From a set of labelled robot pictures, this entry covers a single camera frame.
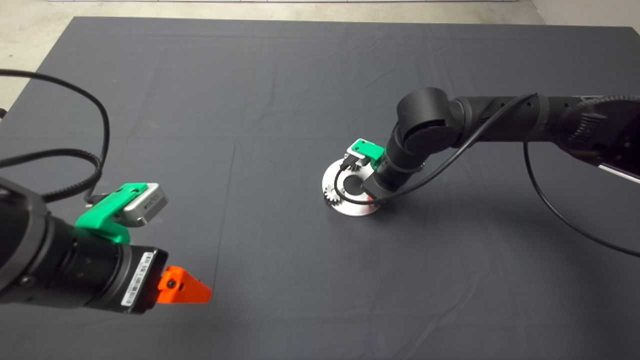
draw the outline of black cable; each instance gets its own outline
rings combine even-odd
[[[107,114],[107,109],[105,109],[104,105],[102,105],[102,103],[98,100],[98,98],[93,96],[90,92],[86,91],[85,89],[82,89],[76,85],[73,85],[72,83],[69,83],[62,79],[58,79],[50,75],[40,74],[37,72],[31,72],[31,71],[23,71],[23,70],[0,69],[0,76],[8,76],[12,78],[37,79],[37,80],[46,81],[48,83],[53,83],[84,96],[89,101],[94,103],[96,107],[98,107],[98,110],[100,111],[100,116],[102,117],[102,149],[100,150],[100,161],[98,164],[99,172],[95,182],[93,182],[88,188],[85,188],[86,193],[84,195],[84,201],[89,204],[93,204],[93,199],[94,199],[93,189],[95,189],[95,184],[98,182],[98,180],[100,179],[100,176],[102,175],[102,168],[107,158],[107,153],[109,152],[109,137],[111,136],[111,130],[109,128],[109,115]],[[65,197],[72,196],[72,195],[68,195],[68,196],[60,197],[60,195],[69,194],[69,193],[73,193],[73,195],[76,195],[84,191],[84,190],[81,190],[80,192],[76,192],[77,191],[75,189],[76,187],[84,187],[83,182],[81,181],[80,183],[73,184],[64,189],[56,190],[54,192],[48,193],[47,195],[49,196],[50,199],[60,200],[60,199],[64,199]]]
[[[45,193],[42,195],[44,202],[52,202],[61,199],[66,199],[67,197],[71,197],[77,195],[87,189],[95,186],[95,183],[98,182],[100,176],[102,175],[102,162],[100,159],[84,150],[79,149],[50,149],[44,151],[36,151],[30,152],[24,155],[14,156],[12,158],[6,158],[0,160],[0,168],[11,167],[14,165],[20,165],[24,163],[28,163],[30,161],[42,159],[42,158],[50,158],[53,156],[71,156],[74,158],[83,159],[89,161],[95,167],[95,171],[87,177],[86,179],[73,184],[72,186],[68,186],[66,188],[62,188],[60,190],[56,190],[54,192]]]
[[[540,199],[542,200],[542,202],[545,203],[545,205],[549,208],[549,210],[551,210],[551,212],[553,214],[555,214],[555,216],[557,216],[560,220],[562,220],[562,222],[564,222],[568,227],[571,227],[573,230],[577,231],[579,234],[583,235],[585,238],[595,241],[598,244],[604,246],[604,247],[608,247],[609,249],[615,250],[615,251],[619,251],[622,252],[623,254],[627,254],[627,255],[631,255],[631,256],[635,256],[637,258],[640,258],[640,252],[638,251],[634,251],[631,249],[627,249],[625,247],[620,247],[617,246],[615,244],[609,243],[608,241],[605,241],[597,236],[594,236],[590,233],[588,233],[586,230],[578,227],[577,225],[572,224],[569,220],[567,220],[562,214],[560,214],[560,212],[553,206],[551,205],[551,202],[549,202],[549,200],[547,199],[547,197],[545,196],[545,194],[542,192],[542,189],[540,189],[540,186],[538,186],[538,182],[536,180],[536,177],[533,175],[533,169],[531,168],[531,160],[529,159],[529,142],[527,140],[525,140],[525,142],[522,144],[522,150],[523,150],[523,154],[524,154],[524,163],[527,167],[527,173],[529,174],[529,179],[531,180],[531,184],[533,185],[533,188],[536,190],[536,193],[538,194],[538,197],[540,197]]]
[[[521,95],[511,101],[509,101],[507,103],[507,105],[503,106],[500,110],[496,111],[496,113],[494,113],[484,124],[482,124],[482,126],[480,126],[478,128],[478,130],[476,130],[470,137],[469,139],[467,139],[467,141],[462,144],[462,146],[460,146],[460,148],[458,150],[456,150],[456,152],[454,152],[451,156],[449,156],[439,167],[437,167],[434,171],[432,171],[432,173],[430,173],[429,175],[427,175],[424,179],[420,180],[418,183],[415,183],[401,191],[398,191],[392,195],[389,195],[387,197],[381,197],[378,199],[374,199],[374,200],[353,200],[353,199],[349,199],[348,197],[346,197],[346,195],[344,195],[338,188],[338,177],[340,176],[340,174],[346,169],[343,167],[340,167],[340,170],[338,171],[338,173],[335,175],[335,179],[333,180],[333,188],[335,189],[335,192],[337,193],[337,195],[344,201],[346,202],[351,202],[353,204],[358,204],[358,205],[375,205],[375,204],[381,204],[383,202],[389,201],[391,199],[395,199],[397,197],[406,195],[410,192],[413,192],[415,190],[418,190],[419,188],[423,187],[424,185],[426,185],[427,183],[429,183],[431,180],[433,180],[436,176],[440,175],[446,168],[449,167],[449,165],[451,165],[454,161],[456,161],[460,155],[462,155],[463,152],[465,152],[469,147],[471,147],[471,145],[473,145],[476,140],[482,136],[482,134],[496,121],[498,121],[504,114],[506,114],[507,112],[511,111],[515,106],[518,106],[520,103],[528,100],[530,97],[537,95],[537,93],[532,93],[532,94],[527,94],[527,95]]]

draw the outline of gray fabric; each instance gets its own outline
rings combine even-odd
[[[383,145],[398,100],[422,86],[640,94],[639,40],[630,28],[76,18],[40,70],[104,101],[99,190],[161,183],[170,204],[133,241],[168,250],[214,300],[143,316],[3,306],[2,355],[638,358],[640,261],[554,218],[520,145],[476,145],[371,217],[332,211],[320,182],[355,138]],[[91,104],[32,81],[0,124],[0,153],[98,152],[99,132]],[[637,186],[552,145],[532,152],[562,211],[640,250]],[[48,162],[1,174],[44,191],[90,171]],[[83,203],[51,209],[73,222]]]

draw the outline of silver disc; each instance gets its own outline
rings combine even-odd
[[[336,191],[336,189],[333,188],[333,180],[335,179],[335,175],[340,170],[342,161],[343,159],[340,159],[335,163],[332,163],[324,172],[324,176],[322,178],[322,191],[327,204],[329,204],[329,206],[331,206],[333,209],[336,209],[338,212],[352,217],[361,217],[374,213],[378,208],[380,208],[380,205],[353,204],[351,202],[340,199],[335,193],[333,193],[334,191]],[[344,191],[344,180],[347,177],[355,175],[360,179],[365,180],[371,174],[373,174],[373,168],[371,167],[371,165],[367,165],[364,167],[355,166],[347,168],[347,170],[343,171],[338,177],[338,188],[349,199],[362,201],[371,200],[371,198],[365,192],[361,193],[360,195],[351,195],[350,193]]]

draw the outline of green mount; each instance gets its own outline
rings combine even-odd
[[[102,199],[76,221],[76,227],[115,243],[129,243],[129,230],[113,221],[120,210],[147,189],[146,183],[127,183]]]
[[[373,170],[378,168],[380,165],[380,160],[382,160],[382,156],[385,154],[385,148],[379,145],[376,145],[372,142],[368,142],[364,139],[359,139],[352,146],[351,150],[358,152],[364,156],[366,156],[371,162],[371,167]]]

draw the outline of barcode label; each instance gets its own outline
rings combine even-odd
[[[140,290],[140,285],[142,285],[142,280],[145,279],[145,275],[147,274],[147,270],[149,269],[149,265],[151,261],[154,259],[153,252],[146,252],[142,254],[142,258],[140,259],[140,263],[138,264],[138,268],[136,269],[135,274],[133,274],[133,278],[129,283],[129,287],[127,288],[127,292],[124,294],[122,298],[122,302],[120,303],[123,306],[131,306],[133,301],[136,300],[136,296],[138,295],[138,290]]]

